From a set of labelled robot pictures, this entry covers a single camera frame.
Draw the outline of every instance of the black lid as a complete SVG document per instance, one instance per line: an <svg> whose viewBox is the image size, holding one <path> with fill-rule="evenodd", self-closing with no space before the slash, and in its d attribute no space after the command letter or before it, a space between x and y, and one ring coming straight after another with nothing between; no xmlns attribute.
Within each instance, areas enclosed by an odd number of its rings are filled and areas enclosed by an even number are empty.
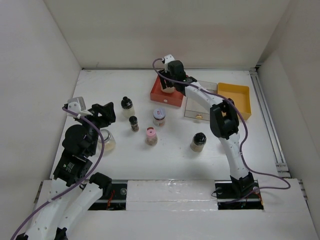
<svg viewBox="0 0 320 240"><path fill-rule="evenodd" d="M123 109L130 109L132 108L132 101L130 98L128 98L127 96L124 96L122 101L121 101L121 107Z"/></svg>
<svg viewBox="0 0 320 240"><path fill-rule="evenodd" d="M193 142L194 142L194 144L196 144L196 145L203 145L203 144L206 143L206 141L207 141L207 137L206 137L206 135L205 135L204 133L202 133L202 132L196 133L196 134L194 135L194 137L193 137Z"/></svg>
<svg viewBox="0 0 320 240"><path fill-rule="evenodd" d="M129 117L129 122L131 124L137 124L138 123L138 118L136 116L131 116L131 117Z"/></svg>

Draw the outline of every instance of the purple cable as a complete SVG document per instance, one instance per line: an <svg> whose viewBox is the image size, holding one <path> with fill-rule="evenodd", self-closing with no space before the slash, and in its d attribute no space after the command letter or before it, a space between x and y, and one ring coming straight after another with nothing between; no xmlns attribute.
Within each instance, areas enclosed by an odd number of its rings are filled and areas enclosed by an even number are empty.
<svg viewBox="0 0 320 240"><path fill-rule="evenodd" d="M168 80L168 81L170 81L170 82L173 82L173 83L184 84L184 85L188 85L188 86L194 87L194 88L196 88L196 89L199 89L198 86L193 85L192 83L186 83L186 82L176 81L176 80L167 78L166 76L163 76L161 73L159 73L159 72L157 71L156 67L155 67L155 63L156 63L157 61L162 61L162 60L163 60L163 58L157 58L157 59L155 59L155 60L153 61L153 63L152 63L153 70L154 70L154 71L156 72L156 74L158 74L161 78L163 78L163 79L165 79L165 80ZM244 157L243 152L242 152L242 146L243 146L243 144L245 143L245 141L247 140L247 138L248 138L248 133L249 133L249 132L248 132L247 124L246 124L244 118L242 117L241 113L240 113L239 110L236 108L236 106L235 106L228 98L226 98L225 96L222 96L222 95L220 95L220 94L216 94L216 93L209 92L209 91L204 90L204 89L202 89L202 88L200 89L200 91L203 92L203 93L205 93L205 94L217 96L217 97L219 97L219 98L224 99L228 104L230 104L230 105L234 108L234 110L236 111L236 113L237 113L238 116L240 117L241 122L242 122L243 127L244 127L244 131L245 131L244 139L243 139L242 142L240 143L240 147L239 147L239 151L240 151L240 154L241 154L241 159L242 159L242 162L243 162L244 166L245 166L250 172L252 172L252 173L259 174L259 175L264 175L264 176L269 176L269 177L274 177L274 178L277 178L277 179L280 179L280 180L284 181L284 182L288 185L287 187L262 186L262 187L258 187L257 190L258 190L258 189L259 189L259 190L261 190L261 189L287 190L287 189L291 188L290 183L289 183L287 180L283 179L282 177L277 176L277 175L274 175L274 174L270 174L270 173L264 173L264 172L259 172L259 171L252 170L252 169L247 165L247 163L246 163L246 161L245 161L245 157ZM242 200L242 199L245 199L246 197L248 197L249 195L251 195L251 194L254 193L254 192L255 192L255 190L252 190L252 191L250 191L248 194L246 194L245 196L243 196L243 197L241 197L241 198L238 198L238 199L235 199L235 200L232 200L232 201L227 201L227 202L225 202L225 203L232 204L232 203L238 202L238 201L240 201L240 200Z"/></svg>
<svg viewBox="0 0 320 240"><path fill-rule="evenodd" d="M66 108L62 108L63 111L69 113L69 114L72 114L74 116L78 116L78 114L76 114L75 112L73 111L70 111ZM71 190L75 189L77 186L79 186L84 180L86 180L93 172L94 170L97 168L98 164L100 163L100 160L102 158L102 155L104 154L104 150L105 150L105 141L104 141L104 137L103 135L101 134L100 130L91 122L89 121L88 119L86 119L85 117L83 116L80 116L80 119L85 121L86 123L88 123L91 127L93 127L94 130L97 131L97 133L99 134L100 138L101 138L101 152L100 152L100 155L95 163L95 165L92 167L92 169L83 177L81 178L79 181L77 181L74 185L72 185L71 187L69 187L67 190L59 193L57 196L54 196L51 200L54 201L54 200L57 200L58 198L62 197L63 195L69 193ZM46 201L44 204L42 204L40 207L38 207L36 210L34 210L22 223L21 225L17 228L17 230L14 232L14 234L12 235L12 237L10 238L10 240L15 240L15 237L17 236L17 234L19 233L19 231L24 227L24 225L36 214L38 213L41 209L43 209L45 206L47 206L50 202L49 201Z"/></svg>

